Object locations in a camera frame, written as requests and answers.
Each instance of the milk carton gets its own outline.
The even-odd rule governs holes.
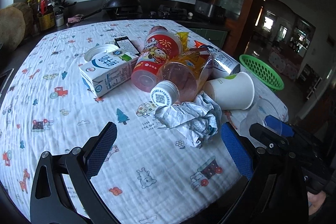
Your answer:
[[[101,52],[79,67],[84,84],[92,93],[101,97],[131,78],[138,56],[119,48]]]

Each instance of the gas stove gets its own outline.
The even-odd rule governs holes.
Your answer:
[[[169,19],[178,21],[188,21],[188,22],[204,22],[204,20],[189,16],[186,9],[168,7],[165,5],[160,5],[158,10],[152,10],[148,13],[144,12],[142,18],[146,19]]]

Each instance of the metal screw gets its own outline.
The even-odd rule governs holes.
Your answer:
[[[292,159],[294,159],[294,158],[296,157],[296,155],[295,155],[294,152],[289,152],[288,155],[289,155]]]
[[[72,150],[72,153],[73,153],[74,155],[77,155],[77,154],[79,154],[80,151],[81,151],[81,149],[80,149],[79,147],[75,147],[75,148]]]
[[[42,153],[42,158],[46,158],[46,157],[48,157],[49,156],[49,152],[48,151],[44,151],[43,153]]]
[[[258,148],[257,148],[257,152],[258,152],[259,154],[265,154],[265,149],[264,149],[263,147],[258,147]]]

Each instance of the green plastic basket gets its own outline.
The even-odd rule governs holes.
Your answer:
[[[251,71],[260,81],[273,92],[283,90],[285,85],[281,77],[266,63],[254,56],[243,54],[239,57],[241,64]]]

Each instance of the cartoon print tablecloth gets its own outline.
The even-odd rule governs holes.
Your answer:
[[[173,33],[189,31],[168,20],[125,20],[79,26],[45,36],[15,75],[1,106],[0,180],[19,210],[30,219],[30,195],[38,159],[49,150],[68,153],[96,136],[108,121],[118,137],[95,189],[121,223],[179,223],[197,214],[225,193],[240,177],[220,135],[201,149],[186,147],[174,130],[158,130],[148,113],[155,110],[149,94],[129,80],[95,98],[81,80],[78,67],[90,48],[114,43],[127,35],[142,43],[152,26]],[[194,40],[209,44],[191,32]],[[267,98],[287,121],[284,104],[253,78],[256,99]],[[247,111],[224,112],[239,127]],[[68,176],[69,194],[87,216]]]

